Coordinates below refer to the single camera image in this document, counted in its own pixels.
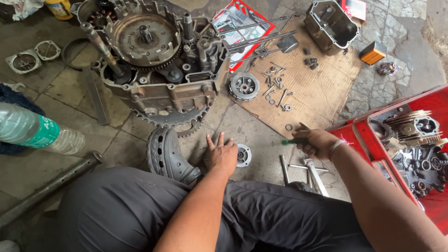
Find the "bracelet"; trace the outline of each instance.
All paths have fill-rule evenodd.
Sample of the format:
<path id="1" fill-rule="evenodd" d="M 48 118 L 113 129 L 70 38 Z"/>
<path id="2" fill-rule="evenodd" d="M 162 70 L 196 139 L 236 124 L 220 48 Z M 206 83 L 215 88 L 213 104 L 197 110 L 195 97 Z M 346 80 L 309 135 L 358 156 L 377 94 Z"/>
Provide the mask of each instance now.
<path id="1" fill-rule="evenodd" d="M 333 146 L 331 146 L 330 152 L 328 153 L 328 160 L 332 160 L 333 152 L 335 151 L 336 147 L 338 147 L 342 143 L 349 144 L 346 140 L 338 140 Z"/>

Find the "hand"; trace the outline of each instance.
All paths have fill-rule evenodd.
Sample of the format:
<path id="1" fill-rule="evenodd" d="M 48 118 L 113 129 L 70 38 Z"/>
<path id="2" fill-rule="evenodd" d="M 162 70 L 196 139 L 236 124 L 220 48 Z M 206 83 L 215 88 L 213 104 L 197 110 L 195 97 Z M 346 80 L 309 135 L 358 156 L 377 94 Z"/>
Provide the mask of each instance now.
<path id="1" fill-rule="evenodd" d="M 339 141 L 339 138 L 324 130 L 299 130 L 293 133 L 293 137 L 305 137 L 310 144 L 302 146 L 297 144 L 298 149 L 307 154 L 310 158 L 327 160 L 330 148 Z"/>
<path id="2" fill-rule="evenodd" d="M 238 146 L 233 143 L 232 138 L 226 145 L 224 145 L 224 132 L 220 133 L 216 147 L 213 144 L 210 135 L 207 135 L 206 138 L 210 151 L 210 172 L 215 170 L 224 172 L 224 174 L 229 178 L 237 167 Z"/>

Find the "stained floor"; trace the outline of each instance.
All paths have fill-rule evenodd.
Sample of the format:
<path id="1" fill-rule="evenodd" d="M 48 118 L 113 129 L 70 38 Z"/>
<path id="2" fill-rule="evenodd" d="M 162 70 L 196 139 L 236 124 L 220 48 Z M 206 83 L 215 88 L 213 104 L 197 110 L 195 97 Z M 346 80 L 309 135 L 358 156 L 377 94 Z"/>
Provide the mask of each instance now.
<path id="1" fill-rule="evenodd" d="M 172 0 L 166 2 L 175 14 L 190 11 L 193 16 L 212 17 L 224 8 L 229 0 Z M 304 14 L 310 0 L 247 0 L 253 9 L 267 18 L 295 13 Z M 388 47 L 387 61 L 394 61 L 403 69 L 395 76 L 379 76 L 376 66 L 364 65 L 348 96 L 339 121 L 359 115 L 395 99 L 420 93 L 446 83 L 448 30 L 446 7 L 448 3 L 425 0 L 373 0 L 367 3 L 367 25 L 353 46 L 361 50 L 377 40 Z M 278 30 L 287 20 L 277 22 Z M 24 51 L 43 40 L 52 40 L 60 47 L 69 41 L 83 37 L 82 31 L 70 22 L 56 20 L 42 9 L 22 22 L 0 24 L 0 58 Z M 90 62 L 97 54 L 91 46 L 78 48 L 75 61 Z M 60 172 L 78 162 L 89 150 L 97 150 L 107 160 L 98 169 L 115 165 L 137 167 L 147 170 L 146 139 L 153 126 L 131 114 L 122 102 L 103 85 L 98 89 L 106 100 L 109 125 L 99 126 L 87 87 L 81 73 L 67 68 L 62 60 L 44 62 L 38 70 L 17 75 L 5 61 L 0 61 L 0 81 L 21 82 L 26 88 L 20 91 L 40 106 L 55 121 L 81 131 L 86 135 L 85 148 L 74 156 L 64 156 L 41 150 L 27 150 L 17 156 L 0 155 L 0 213 L 26 198 Z M 224 91 L 217 98 L 205 117 L 203 127 L 194 135 L 180 139 L 184 156 L 193 164 L 201 160 L 206 149 L 205 135 L 217 135 L 224 131 L 237 143 L 251 148 L 252 162 L 249 167 L 238 169 L 234 180 L 255 180 L 283 184 L 279 155 L 290 163 L 298 163 L 302 153 L 293 147 L 282 147 L 282 137 L 247 111 L 233 103 Z M 329 163 L 318 162 L 330 172 L 320 176 L 333 198 L 349 201 L 349 195 L 338 173 Z M 306 181 L 304 170 L 291 168 L 292 181 Z M 39 209 L 27 214 L 20 221 L 0 232 L 3 238 L 14 239 L 26 251 L 39 251 L 45 240 L 41 234 L 32 232 L 42 228 L 51 229 L 51 214 L 40 215 L 45 209 L 57 208 L 62 193 L 53 197 Z"/>

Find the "person's left hand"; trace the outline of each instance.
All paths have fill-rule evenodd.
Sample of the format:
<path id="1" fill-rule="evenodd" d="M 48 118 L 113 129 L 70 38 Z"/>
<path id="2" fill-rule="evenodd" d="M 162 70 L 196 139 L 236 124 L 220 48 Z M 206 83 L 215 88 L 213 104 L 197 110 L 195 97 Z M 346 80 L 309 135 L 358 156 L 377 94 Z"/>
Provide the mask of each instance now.
<path id="1" fill-rule="evenodd" d="M 210 151 L 210 172 L 224 172 L 224 174 L 229 178 L 237 167 L 238 146 L 233 143 L 232 138 L 226 145 L 224 145 L 224 132 L 220 133 L 216 147 L 213 144 L 210 135 L 207 135 L 207 144 Z"/>

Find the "red tool tray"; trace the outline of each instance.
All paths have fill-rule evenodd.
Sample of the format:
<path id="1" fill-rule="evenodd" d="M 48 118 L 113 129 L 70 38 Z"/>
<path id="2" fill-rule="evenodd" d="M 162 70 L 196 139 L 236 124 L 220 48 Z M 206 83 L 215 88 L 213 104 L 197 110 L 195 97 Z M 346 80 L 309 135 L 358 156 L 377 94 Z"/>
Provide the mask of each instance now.
<path id="1" fill-rule="evenodd" d="M 327 129 L 337 137 L 341 135 L 351 146 L 360 153 L 372 167 L 383 174 L 378 167 L 382 164 L 389 173 L 393 183 L 402 190 L 415 204 L 418 205 L 408 185 L 398 172 L 386 149 L 369 125 L 370 120 L 383 121 L 400 110 L 404 112 L 416 110 L 430 110 L 431 117 L 440 124 L 439 132 L 448 132 L 448 84 L 428 90 L 418 95 L 397 100 L 381 108 L 376 108 L 367 113 L 352 118 L 346 122 L 337 124 Z M 448 151 L 448 144 L 444 145 L 441 152 Z M 443 193 L 432 190 L 426 197 L 419 198 L 425 208 L 426 215 L 436 224 L 444 235 L 448 234 L 448 187 Z"/>

